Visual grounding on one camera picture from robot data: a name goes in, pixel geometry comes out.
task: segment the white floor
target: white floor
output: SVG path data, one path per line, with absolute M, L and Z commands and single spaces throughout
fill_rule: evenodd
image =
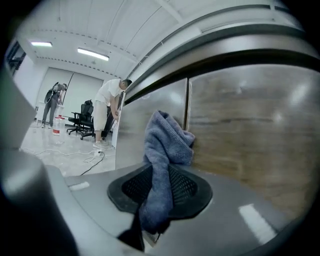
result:
M 36 126 L 37 124 L 35 122 L 31 124 L 31 127 L 24 137 L 21 149 L 30 154 L 35 154 L 45 165 L 58 167 L 64 177 L 79 176 L 102 159 L 102 156 L 95 156 L 97 150 L 93 148 L 93 137 L 85 137 L 83 140 L 80 140 L 81 136 L 79 133 L 76 134 L 74 131 L 71 135 L 68 135 L 67 132 L 65 132 L 62 135 L 64 136 L 64 138 L 62 137 L 64 143 L 58 144 L 57 141 L 60 138 L 53 135 L 52 129 L 49 129 L 47 125 L 45 128 L 35 128 Z M 110 149 L 104 151 L 105 157 L 102 162 L 98 163 L 86 174 L 108 172 L 115 169 L 116 149 L 111 146 L 111 133 L 106 140 L 109 143 L 108 147 L 110 147 Z

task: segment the black pants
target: black pants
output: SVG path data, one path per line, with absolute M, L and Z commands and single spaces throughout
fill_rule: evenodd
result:
M 51 109 L 50 110 L 50 117 L 49 117 L 49 124 L 51 126 L 54 125 L 54 114 L 55 114 L 56 107 L 57 107 L 57 101 L 54 98 L 51 98 L 50 101 L 47 104 L 45 104 L 44 111 L 43 111 L 43 117 L 42 117 L 43 124 L 46 123 L 49 109 Z

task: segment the short hair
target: short hair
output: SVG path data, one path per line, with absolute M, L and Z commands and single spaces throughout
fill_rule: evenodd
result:
M 124 82 L 125 88 L 127 88 L 129 85 L 132 84 L 132 81 L 131 81 L 130 79 L 125 79 L 125 80 L 123 80 L 122 82 Z

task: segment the fluorescent light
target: fluorescent light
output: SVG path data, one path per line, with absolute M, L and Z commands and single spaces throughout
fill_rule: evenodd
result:
M 86 49 L 78 48 L 78 53 L 90 55 L 90 56 L 92 56 L 92 57 L 96 57 L 96 58 L 99 58 L 99 59 L 104 60 L 104 61 L 108 61 L 108 60 L 109 60 L 109 57 L 108 57 L 108 56 L 102 55 L 102 54 L 99 54 L 99 53 L 96 53 L 96 52 L 91 51 L 91 50 L 86 50 Z
M 52 47 L 51 42 L 31 42 L 33 46 L 46 46 L 46 47 Z

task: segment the person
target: person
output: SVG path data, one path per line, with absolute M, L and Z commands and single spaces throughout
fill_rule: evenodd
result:
M 106 149 L 102 143 L 101 132 L 105 129 L 108 117 L 108 107 L 111 109 L 112 116 L 118 120 L 118 102 L 122 91 L 132 83 L 126 79 L 112 79 L 105 82 L 97 92 L 93 102 L 93 125 L 95 133 L 95 142 L 93 147 L 96 149 Z
M 52 88 L 52 96 L 50 100 L 45 104 L 44 111 L 43 111 L 43 117 L 42 117 L 42 128 L 46 127 L 46 119 L 48 112 L 50 110 L 50 116 L 49 116 L 49 126 L 48 128 L 51 129 L 54 125 L 54 114 L 57 107 L 57 104 L 60 104 L 62 102 L 62 95 L 64 91 L 67 89 L 67 85 L 58 83 Z

